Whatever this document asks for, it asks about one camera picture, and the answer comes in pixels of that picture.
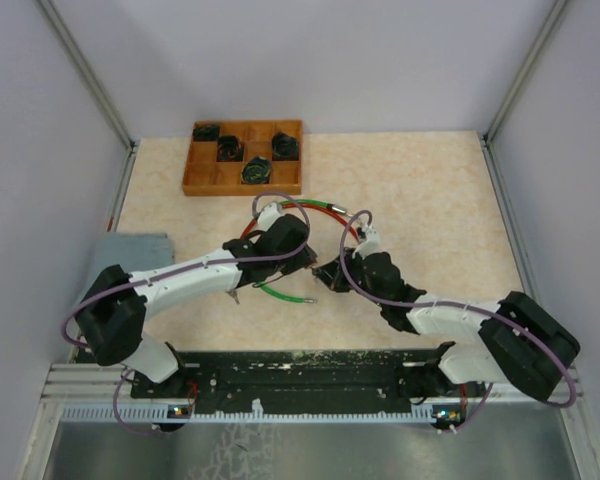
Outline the red cable lock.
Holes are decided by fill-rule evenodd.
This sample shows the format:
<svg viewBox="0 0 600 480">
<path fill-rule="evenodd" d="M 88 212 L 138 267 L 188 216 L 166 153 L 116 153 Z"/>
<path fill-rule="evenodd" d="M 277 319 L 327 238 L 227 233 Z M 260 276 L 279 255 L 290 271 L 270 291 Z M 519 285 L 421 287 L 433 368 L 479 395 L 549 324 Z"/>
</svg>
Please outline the red cable lock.
<svg viewBox="0 0 600 480">
<path fill-rule="evenodd" d="M 308 215 L 306 213 L 307 209 L 312 209 L 319 211 L 325 215 L 328 215 L 338 221 L 354 238 L 356 242 L 360 242 L 360 236 L 358 231 L 354 227 L 348 227 L 346 219 L 348 218 L 347 210 L 341 208 L 332 203 L 327 203 L 319 200 L 312 199 L 292 199 L 285 200 L 279 202 L 271 202 L 267 204 L 263 211 L 266 213 L 265 220 L 269 221 L 267 225 L 269 229 L 267 231 L 264 230 L 264 223 L 259 221 L 259 213 L 255 214 L 255 217 L 250 221 L 250 223 L 246 226 L 244 231 L 242 232 L 240 238 L 248 239 L 253 237 L 257 232 L 267 232 L 270 233 L 273 224 L 278 218 L 282 218 L 284 216 L 283 211 L 285 209 L 299 209 L 302 218 L 300 222 L 303 223 L 303 227 L 301 228 L 301 233 L 304 235 L 303 240 L 305 242 L 308 241 L 310 236 L 310 226 L 307 224 Z"/>
</svg>

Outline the green cable lock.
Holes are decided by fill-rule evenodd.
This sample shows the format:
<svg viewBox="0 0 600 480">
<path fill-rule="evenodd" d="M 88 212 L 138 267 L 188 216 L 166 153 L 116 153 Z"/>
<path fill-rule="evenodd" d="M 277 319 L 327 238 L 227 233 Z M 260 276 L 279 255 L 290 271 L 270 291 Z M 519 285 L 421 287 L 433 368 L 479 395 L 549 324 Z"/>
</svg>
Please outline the green cable lock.
<svg viewBox="0 0 600 480">
<path fill-rule="evenodd" d="M 326 215 L 329 215 L 330 217 L 334 218 L 342 225 L 347 224 L 345 217 L 349 217 L 349 214 L 345 207 L 342 207 L 342 206 L 339 206 L 336 204 L 332 204 L 332 203 L 319 201 L 319 200 L 312 200 L 312 199 L 297 199 L 296 202 L 300 206 L 302 206 L 304 209 L 317 210 Z M 290 303 L 295 303 L 295 304 L 315 304 L 317 302 L 317 300 L 313 299 L 313 298 L 297 297 L 297 296 L 280 293 L 268 286 L 265 286 L 264 284 L 260 285 L 259 288 L 266 294 L 271 295 L 272 297 L 274 297 L 278 300 L 281 300 L 281 301 L 285 301 L 285 302 L 290 302 Z"/>
</svg>

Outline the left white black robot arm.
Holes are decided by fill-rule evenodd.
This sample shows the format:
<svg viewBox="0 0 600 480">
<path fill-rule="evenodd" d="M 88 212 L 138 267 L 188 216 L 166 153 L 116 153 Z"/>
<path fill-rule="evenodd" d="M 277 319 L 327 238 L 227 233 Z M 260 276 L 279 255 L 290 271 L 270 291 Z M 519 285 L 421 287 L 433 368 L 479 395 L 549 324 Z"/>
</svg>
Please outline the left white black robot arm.
<svg viewBox="0 0 600 480">
<path fill-rule="evenodd" d="M 127 273 L 105 268 L 81 302 L 75 320 L 87 348 L 103 367 L 123 365 L 147 377 L 164 395 L 181 394 L 188 373 L 167 343 L 144 332 L 149 318 L 203 295 L 233 293 L 310 266 L 309 226 L 291 214 L 258 223 L 254 241 L 234 239 L 197 259 Z"/>
</svg>

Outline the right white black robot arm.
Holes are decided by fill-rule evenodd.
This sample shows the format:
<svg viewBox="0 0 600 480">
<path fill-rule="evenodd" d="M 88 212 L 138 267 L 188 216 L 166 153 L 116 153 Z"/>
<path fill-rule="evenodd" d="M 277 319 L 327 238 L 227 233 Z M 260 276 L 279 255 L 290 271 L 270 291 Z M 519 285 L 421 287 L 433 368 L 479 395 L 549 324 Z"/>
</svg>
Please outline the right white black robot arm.
<svg viewBox="0 0 600 480">
<path fill-rule="evenodd" d="M 523 292 L 471 305 L 437 297 L 406 283 L 387 252 L 362 255 L 344 249 L 313 275 L 331 291 L 354 291 L 379 306 L 381 317 L 395 330 L 442 336 L 428 387 L 441 396 L 461 384 L 510 384 L 524 395 L 550 402 L 565 383 L 568 405 L 577 395 L 569 368 L 580 344 L 559 322 Z"/>
</svg>

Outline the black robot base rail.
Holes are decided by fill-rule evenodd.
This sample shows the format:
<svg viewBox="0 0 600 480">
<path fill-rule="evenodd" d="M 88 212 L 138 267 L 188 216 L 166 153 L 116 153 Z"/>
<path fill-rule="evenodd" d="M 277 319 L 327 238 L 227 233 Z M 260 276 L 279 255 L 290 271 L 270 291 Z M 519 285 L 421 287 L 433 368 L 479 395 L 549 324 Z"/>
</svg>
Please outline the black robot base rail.
<svg viewBox="0 0 600 480">
<path fill-rule="evenodd" d="M 154 383 L 133 373 L 135 400 L 170 400 L 162 426 L 207 418 L 256 421 L 394 417 L 445 428 L 466 417 L 483 383 L 454 384 L 439 350 L 184 352 L 180 370 Z"/>
</svg>

